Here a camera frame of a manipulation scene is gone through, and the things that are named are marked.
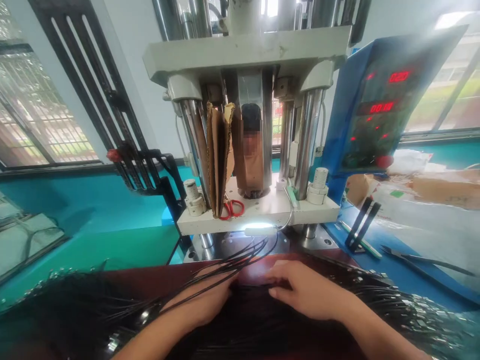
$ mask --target wire bundle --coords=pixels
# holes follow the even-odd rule
[[[227,274],[221,281],[235,276],[268,255],[277,241],[265,251],[268,239],[253,239],[244,249],[218,262],[218,268],[161,298],[135,298],[125,285],[111,281],[101,271],[55,275],[0,313],[0,331],[7,326],[12,341],[26,337],[44,341],[58,359],[109,359],[151,321],[173,309],[164,308],[164,304],[181,291],[211,276]],[[399,291],[384,275],[321,256],[306,255],[304,262],[356,294],[393,328],[439,359],[464,354],[465,339],[474,339],[471,336],[479,333],[478,326],[466,318],[429,299]],[[353,357],[359,353],[343,325],[310,320],[273,299],[268,288],[234,287],[220,314],[183,338],[168,359],[243,359],[308,351],[317,358],[339,351],[343,355],[350,352]],[[1,353],[0,358],[7,359]]]

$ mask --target scissors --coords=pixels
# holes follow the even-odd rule
[[[243,202],[238,201],[238,200],[230,200],[227,195],[225,195],[225,202],[223,203],[223,206],[226,208],[226,212],[228,213],[227,216],[219,216],[218,218],[220,220],[228,220],[231,218],[238,218],[242,216],[245,212],[245,205]],[[234,204],[237,204],[240,206],[240,211],[239,212],[234,212]]]
[[[436,285],[438,286],[441,286],[442,288],[450,291],[451,293],[455,293],[456,295],[464,298],[464,299],[467,299],[469,301],[472,301],[470,298],[468,297],[465,297],[463,296],[462,294],[456,292],[455,290],[451,289],[450,287],[448,287],[447,285],[445,285],[443,282],[441,282],[440,280],[437,280],[435,277],[433,277],[432,275],[430,275],[428,272],[424,271],[423,269],[421,269],[420,267],[418,267],[417,265],[415,265],[413,263],[413,261],[418,261],[420,263],[426,263],[426,264],[433,264],[433,265],[438,265],[438,266],[441,266],[441,267],[444,267],[444,268],[448,268],[448,269],[452,269],[456,272],[459,272],[459,273],[462,273],[462,274],[465,274],[465,275],[469,275],[469,276],[472,276],[472,277],[476,277],[477,275],[471,271],[468,271],[468,270],[465,270],[461,267],[458,267],[458,266],[455,266],[455,265],[452,265],[452,264],[449,264],[448,262],[444,262],[444,261],[440,261],[440,260],[433,260],[433,259],[429,259],[429,258],[426,258],[426,257],[421,257],[421,256],[416,256],[416,255],[410,255],[410,254],[406,254],[406,253],[403,253],[403,252],[400,252],[400,251],[397,251],[397,250],[394,250],[388,246],[385,246],[385,245],[380,245],[380,248],[387,254],[397,258],[397,259],[400,259],[402,260],[405,264],[407,264],[412,270],[416,271],[418,274],[420,274],[421,276],[423,276],[424,278],[426,278],[427,280],[431,281],[432,283],[435,283]]]

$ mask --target pliers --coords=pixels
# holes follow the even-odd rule
[[[443,282],[441,282],[440,280],[437,280],[435,277],[433,277],[432,275],[430,275],[428,272],[424,271],[423,269],[421,269],[420,267],[418,267],[417,265],[415,265],[412,261],[418,261],[418,262],[421,262],[421,263],[427,263],[427,264],[433,264],[433,265],[438,265],[438,266],[441,266],[441,267],[444,267],[444,268],[448,268],[448,269],[452,269],[456,272],[459,272],[459,273],[462,273],[462,274],[465,274],[465,275],[469,275],[469,276],[473,276],[473,277],[476,277],[477,275],[471,271],[468,271],[468,270],[465,270],[461,267],[458,267],[458,266],[455,266],[455,265],[452,265],[452,264],[449,264],[448,262],[444,262],[444,261],[440,261],[440,260],[434,260],[434,259],[429,259],[429,258],[425,258],[425,257],[421,257],[421,256],[417,256],[417,255],[410,255],[410,254],[406,254],[406,253],[403,253],[403,252],[400,252],[400,251],[397,251],[397,250],[394,250],[388,246],[385,246],[385,245],[380,245],[380,248],[387,254],[403,261],[404,264],[407,264],[411,269],[413,269],[414,271],[416,271],[418,274],[420,274],[421,276],[423,276],[424,278],[426,278],[427,280],[435,283],[436,285],[438,286],[441,286],[442,288],[450,291],[450,292],[453,292],[459,296],[461,296],[462,298],[464,299],[467,299],[469,301],[472,301],[470,298],[467,298],[465,296],[463,296],[462,294],[452,290],[450,287],[448,287],[447,285],[445,285]]]

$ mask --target red knob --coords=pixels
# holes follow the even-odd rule
[[[108,152],[106,153],[106,157],[112,163],[119,163],[122,161],[122,157],[120,156],[120,153],[117,149],[108,150]]]
[[[394,163],[393,156],[379,156],[375,159],[375,163],[379,168],[386,169]]]

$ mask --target control panel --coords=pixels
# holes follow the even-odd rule
[[[376,39],[340,68],[321,158],[337,204],[349,175],[393,163],[410,115],[466,29]]]

